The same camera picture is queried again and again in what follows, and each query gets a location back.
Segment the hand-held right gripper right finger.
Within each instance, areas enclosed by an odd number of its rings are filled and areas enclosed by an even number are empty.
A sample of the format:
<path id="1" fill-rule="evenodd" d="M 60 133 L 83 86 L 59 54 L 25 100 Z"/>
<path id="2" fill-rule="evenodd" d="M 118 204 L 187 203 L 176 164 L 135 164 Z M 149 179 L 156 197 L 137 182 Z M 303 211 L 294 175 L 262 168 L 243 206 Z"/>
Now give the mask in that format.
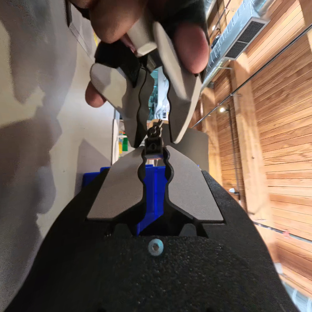
<path id="1" fill-rule="evenodd" d="M 168 185 L 170 203 L 201 223 L 223 223 L 224 219 L 200 167 L 171 146 L 166 148 L 173 176 Z"/>

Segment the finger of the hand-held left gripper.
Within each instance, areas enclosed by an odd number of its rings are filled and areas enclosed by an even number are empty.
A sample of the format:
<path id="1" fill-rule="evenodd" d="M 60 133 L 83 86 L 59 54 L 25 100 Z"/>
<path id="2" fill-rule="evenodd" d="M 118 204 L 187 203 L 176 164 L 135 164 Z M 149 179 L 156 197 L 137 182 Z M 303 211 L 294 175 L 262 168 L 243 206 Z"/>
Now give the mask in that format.
<path id="1" fill-rule="evenodd" d="M 173 43 L 159 22 L 153 22 L 153 35 L 169 81 L 170 140 L 177 144 L 183 138 L 195 111 L 201 91 L 201 77 L 188 72 L 181 64 Z"/>
<path id="2" fill-rule="evenodd" d="M 154 90 L 154 78 L 141 68 L 136 86 L 127 82 L 127 89 L 122 98 L 122 118 L 125 133 L 133 148 L 138 148 L 147 134 L 149 116 L 149 98 Z"/>

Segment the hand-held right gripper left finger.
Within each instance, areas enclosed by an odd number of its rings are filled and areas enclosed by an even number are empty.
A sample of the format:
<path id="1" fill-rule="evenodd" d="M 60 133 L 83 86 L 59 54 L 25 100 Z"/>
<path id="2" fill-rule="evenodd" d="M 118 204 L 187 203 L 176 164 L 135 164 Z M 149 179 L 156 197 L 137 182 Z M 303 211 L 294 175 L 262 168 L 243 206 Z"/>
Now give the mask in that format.
<path id="1" fill-rule="evenodd" d="M 109 169 L 88 213 L 88 220 L 111 221 L 143 199 L 139 168 L 143 165 L 143 146 L 119 158 Z"/>

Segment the blue plastic bin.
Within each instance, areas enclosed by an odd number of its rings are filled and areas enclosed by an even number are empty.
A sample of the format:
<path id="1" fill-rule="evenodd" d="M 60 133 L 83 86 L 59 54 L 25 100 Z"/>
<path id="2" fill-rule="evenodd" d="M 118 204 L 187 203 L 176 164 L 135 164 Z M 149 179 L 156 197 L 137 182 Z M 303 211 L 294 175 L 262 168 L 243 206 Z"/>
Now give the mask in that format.
<path id="1" fill-rule="evenodd" d="M 165 185 L 167 183 L 165 167 L 146 165 L 143 181 L 146 185 L 146 214 L 139 223 L 133 226 L 128 225 L 134 236 L 139 236 L 147 226 L 163 214 L 163 200 Z M 120 204 L 127 203 L 128 201 L 126 200 L 126 193 L 123 190 L 114 190 L 105 192 L 104 198 L 99 202 L 103 204 L 104 210 L 119 212 Z"/>

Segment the small grey brick model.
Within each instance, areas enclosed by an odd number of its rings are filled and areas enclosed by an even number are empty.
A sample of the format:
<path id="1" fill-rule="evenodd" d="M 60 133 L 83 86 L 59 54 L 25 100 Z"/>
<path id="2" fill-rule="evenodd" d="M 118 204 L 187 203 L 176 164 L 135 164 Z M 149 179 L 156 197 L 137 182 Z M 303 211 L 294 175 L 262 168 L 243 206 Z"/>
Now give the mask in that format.
<path id="1" fill-rule="evenodd" d="M 163 159 L 162 124 L 163 120 L 159 119 L 156 124 L 147 130 L 144 155 L 148 160 Z"/>

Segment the person's left hand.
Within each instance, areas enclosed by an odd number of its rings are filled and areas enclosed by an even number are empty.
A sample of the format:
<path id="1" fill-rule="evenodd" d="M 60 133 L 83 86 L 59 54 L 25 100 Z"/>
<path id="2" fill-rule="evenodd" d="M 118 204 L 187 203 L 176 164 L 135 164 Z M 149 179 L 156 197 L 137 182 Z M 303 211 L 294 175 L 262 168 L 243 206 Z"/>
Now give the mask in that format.
<path id="1" fill-rule="evenodd" d="M 206 73 L 210 47 L 204 1 L 146 1 L 146 0 L 72 0 L 70 1 L 82 16 L 90 20 L 93 30 L 109 55 L 102 55 L 104 64 L 121 67 L 133 87 L 138 80 L 140 65 L 134 59 L 134 43 L 126 34 L 143 15 L 145 9 L 158 21 L 174 44 L 182 65 L 201 78 Z"/>

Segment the colourful printed box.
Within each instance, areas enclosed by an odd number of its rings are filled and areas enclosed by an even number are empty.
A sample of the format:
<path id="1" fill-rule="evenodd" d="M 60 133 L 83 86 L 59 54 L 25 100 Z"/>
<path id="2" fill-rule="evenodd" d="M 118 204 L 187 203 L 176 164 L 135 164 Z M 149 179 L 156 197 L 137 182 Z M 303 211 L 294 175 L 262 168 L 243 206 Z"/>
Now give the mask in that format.
<path id="1" fill-rule="evenodd" d="M 128 138 L 124 130 L 119 130 L 118 134 L 119 155 L 128 151 Z"/>

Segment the dark grey divider panel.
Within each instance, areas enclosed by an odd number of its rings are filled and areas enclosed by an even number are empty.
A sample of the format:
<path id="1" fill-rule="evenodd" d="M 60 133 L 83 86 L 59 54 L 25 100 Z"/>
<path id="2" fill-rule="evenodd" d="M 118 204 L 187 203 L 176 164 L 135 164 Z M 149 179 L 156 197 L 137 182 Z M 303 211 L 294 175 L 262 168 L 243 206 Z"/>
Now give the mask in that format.
<path id="1" fill-rule="evenodd" d="M 178 150 L 195 162 L 201 170 L 209 172 L 209 147 L 206 133 L 188 128 L 179 143 Z"/>

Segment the silver ventilation duct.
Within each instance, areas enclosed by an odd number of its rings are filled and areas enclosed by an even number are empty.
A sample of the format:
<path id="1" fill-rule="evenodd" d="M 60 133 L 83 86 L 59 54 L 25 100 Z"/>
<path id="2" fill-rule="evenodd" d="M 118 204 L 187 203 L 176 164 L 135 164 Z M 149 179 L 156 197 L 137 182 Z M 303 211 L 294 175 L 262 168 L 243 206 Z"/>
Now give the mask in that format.
<path id="1" fill-rule="evenodd" d="M 236 60 L 266 27 L 265 15 L 274 1 L 244 0 L 211 50 L 201 91 L 228 60 Z"/>

